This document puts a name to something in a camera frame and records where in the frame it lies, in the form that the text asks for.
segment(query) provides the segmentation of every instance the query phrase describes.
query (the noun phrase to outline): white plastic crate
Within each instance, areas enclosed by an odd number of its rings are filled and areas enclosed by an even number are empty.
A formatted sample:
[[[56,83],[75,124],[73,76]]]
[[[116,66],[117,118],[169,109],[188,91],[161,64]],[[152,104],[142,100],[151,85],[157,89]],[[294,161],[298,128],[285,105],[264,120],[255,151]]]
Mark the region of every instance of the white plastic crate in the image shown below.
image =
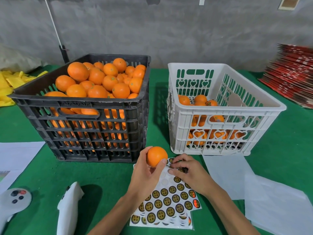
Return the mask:
[[[175,154],[242,152],[248,156],[279,113],[286,110],[283,103],[226,64],[169,63],[168,69],[167,116]],[[204,94],[219,106],[185,106],[179,103],[178,94],[188,96],[192,104],[194,97]],[[200,117],[192,124],[194,115]],[[223,116],[224,122],[212,122],[210,118],[216,115]]]

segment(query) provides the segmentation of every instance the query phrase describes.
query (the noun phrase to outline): white device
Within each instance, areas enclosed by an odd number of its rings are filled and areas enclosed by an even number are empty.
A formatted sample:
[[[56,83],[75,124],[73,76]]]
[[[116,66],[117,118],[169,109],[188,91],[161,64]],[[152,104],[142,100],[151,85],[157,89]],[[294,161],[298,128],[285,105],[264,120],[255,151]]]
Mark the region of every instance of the white device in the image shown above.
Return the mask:
[[[9,189],[0,195],[0,234],[6,222],[9,222],[14,214],[26,209],[31,201],[31,193],[22,188]]]
[[[65,194],[58,204],[59,219],[57,235],[73,235],[76,229],[78,217],[78,201],[84,192],[78,182],[74,182],[66,189]]]

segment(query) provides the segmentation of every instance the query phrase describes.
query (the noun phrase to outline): green surface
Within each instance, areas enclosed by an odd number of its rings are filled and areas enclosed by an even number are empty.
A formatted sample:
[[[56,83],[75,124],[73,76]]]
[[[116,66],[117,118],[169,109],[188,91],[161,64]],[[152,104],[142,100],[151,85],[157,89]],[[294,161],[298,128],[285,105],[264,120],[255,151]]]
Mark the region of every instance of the green surface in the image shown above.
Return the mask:
[[[55,66],[45,68],[51,71]],[[255,174],[303,190],[313,201],[312,110],[276,94],[258,82],[253,75],[240,71],[249,80],[287,105],[264,136],[246,157]],[[150,75],[150,114],[147,146],[161,146],[174,156],[169,146],[166,116],[168,70],[153,69]],[[41,137],[18,106],[0,108],[0,142],[41,141]],[[194,156],[203,163],[201,156]],[[75,234],[86,234],[126,192],[132,164],[60,162],[47,145],[43,146],[12,187],[27,188],[33,194],[29,208],[18,213],[4,234],[56,234],[57,205],[65,188],[78,181],[85,192],[79,202],[79,218]],[[201,210],[192,213],[194,231],[125,226],[122,234],[226,234],[212,206],[200,196]],[[244,212],[244,201],[235,201]],[[270,234],[260,230],[261,234]]]

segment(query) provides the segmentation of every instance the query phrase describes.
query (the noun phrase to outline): red cardboard stack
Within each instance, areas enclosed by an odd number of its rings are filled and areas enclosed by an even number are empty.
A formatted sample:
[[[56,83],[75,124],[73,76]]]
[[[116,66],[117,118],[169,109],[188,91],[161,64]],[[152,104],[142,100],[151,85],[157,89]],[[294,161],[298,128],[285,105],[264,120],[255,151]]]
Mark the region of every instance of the red cardboard stack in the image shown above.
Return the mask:
[[[279,55],[259,81],[277,93],[313,109],[313,48],[278,44]]]

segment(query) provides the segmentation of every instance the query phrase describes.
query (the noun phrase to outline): person's right hand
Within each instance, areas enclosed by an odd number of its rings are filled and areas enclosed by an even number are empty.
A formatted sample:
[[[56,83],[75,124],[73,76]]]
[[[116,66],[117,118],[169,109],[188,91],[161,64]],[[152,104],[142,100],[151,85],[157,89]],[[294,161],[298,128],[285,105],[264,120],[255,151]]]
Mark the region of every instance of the person's right hand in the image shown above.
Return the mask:
[[[186,182],[196,192],[207,196],[208,190],[215,184],[214,180],[203,168],[203,166],[192,156],[182,154],[174,158],[170,164],[171,167],[186,167],[187,173],[183,173],[177,169],[169,169],[168,173],[179,177]]]

